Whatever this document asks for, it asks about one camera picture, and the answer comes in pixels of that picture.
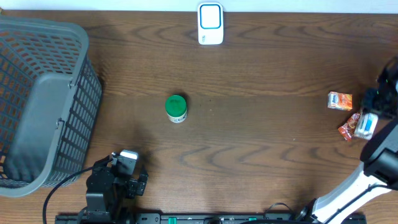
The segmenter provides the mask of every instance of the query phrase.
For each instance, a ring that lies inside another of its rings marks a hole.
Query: white wall
[[[3,9],[196,11],[193,0],[0,0]],[[227,12],[398,13],[398,0],[219,0]]]

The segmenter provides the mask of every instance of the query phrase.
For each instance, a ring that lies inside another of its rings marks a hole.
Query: white jar with green lid
[[[169,120],[181,123],[187,118],[187,102],[182,96],[173,95],[166,100],[166,113]]]

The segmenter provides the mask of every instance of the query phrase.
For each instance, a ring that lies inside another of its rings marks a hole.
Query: basket
[[[102,95],[87,50],[78,25],[0,16],[0,195],[82,169]]]

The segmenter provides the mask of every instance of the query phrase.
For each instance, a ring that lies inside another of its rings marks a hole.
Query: wooden table
[[[337,131],[351,112],[326,108],[330,90],[360,96],[397,53],[398,16],[225,13],[224,42],[197,41],[195,12],[6,11],[81,25],[104,97],[86,166],[121,149],[149,172],[141,208],[163,212],[299,211],[354,171],[366,141]],[[164,103],[188,98],[171,123]],[[86,205],[83,175],[60,189],[48,220]],[[42,223],[50,189],[0,198],[1,223]],[[398,194],[363,206],[369,223],[396,223]]]

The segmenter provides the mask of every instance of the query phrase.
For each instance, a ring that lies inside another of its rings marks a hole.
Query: red snack wrapper
[[[353,114],[348,121],[342,125],[340,128],[338,128],[338,131],[340,134],[347,140],[350,141],[355,132],[355,128],[358,125],[359,118],[361,117],[361,113],[355,113]]]

